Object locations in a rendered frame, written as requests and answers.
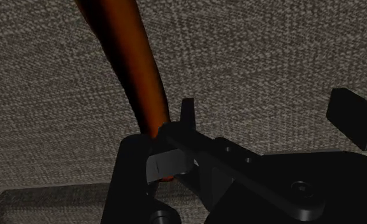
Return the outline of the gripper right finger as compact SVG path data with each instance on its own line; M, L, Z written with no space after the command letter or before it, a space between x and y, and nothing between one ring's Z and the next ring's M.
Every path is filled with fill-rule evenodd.
M347 88L331 91L326 118L360 150L367 151L367 100Z

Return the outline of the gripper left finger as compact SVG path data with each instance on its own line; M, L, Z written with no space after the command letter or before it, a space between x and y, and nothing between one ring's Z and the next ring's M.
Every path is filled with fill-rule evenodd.
M121 141L101 224L182 224L149 187L165 176L200 198L208 211L204 224L314 222L325 208L309 178L269 172L265 157L198 132L191 98L183 99L180 120L165 123L156 138L134 134Z

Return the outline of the grey woven fabric sofa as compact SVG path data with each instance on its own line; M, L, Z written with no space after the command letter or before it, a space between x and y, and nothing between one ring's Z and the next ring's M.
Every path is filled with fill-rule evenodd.
M173 120L259 154L357 151L331 90L367 99L367 0L137 0ZM0 0L0 224L99 224L127 97L74 0Z

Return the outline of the long orange brown cylinder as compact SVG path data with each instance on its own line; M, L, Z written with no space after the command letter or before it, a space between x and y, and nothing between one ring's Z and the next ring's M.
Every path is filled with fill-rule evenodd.
M74 0L99 40L142 134L170 122L169 105L136 0Z

